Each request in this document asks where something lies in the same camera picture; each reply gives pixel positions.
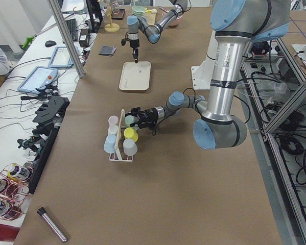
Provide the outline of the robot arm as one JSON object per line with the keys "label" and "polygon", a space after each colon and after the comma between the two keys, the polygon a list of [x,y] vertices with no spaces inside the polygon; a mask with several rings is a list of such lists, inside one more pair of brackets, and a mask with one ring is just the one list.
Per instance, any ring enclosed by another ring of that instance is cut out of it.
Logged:
{"label": "robot arm", "polygon": [[173,7],[154,25],[149,25],[147,20],[142,16],[131,15],[127,17],[128,31],[125,38],[121,40],[121,45],[124,46],[127,42],[130,43],[135,63],[138,62],[139,57],[139,31],[145,35],[151,44],[155,44],[159,41],[164,28],[175,22],[177,18],[181,17],[187,11],[187,0],[170,2],[173,4]]}
{"label": "robot arm", "polygon": [[160,121],[179,109],[193,108],[201,116],[193,128],[199,147],[211,150],[240,145],[246,139],[247,129],[230,114],[230,109],[244,51],[248,43],[284,36],[289,19],[289,1],[217,1],[210,17],[218,46],[208,99],[175,91],[163,106],[145,111],[132,109],[131,115],[138,119],[135,125],[155,130]]}

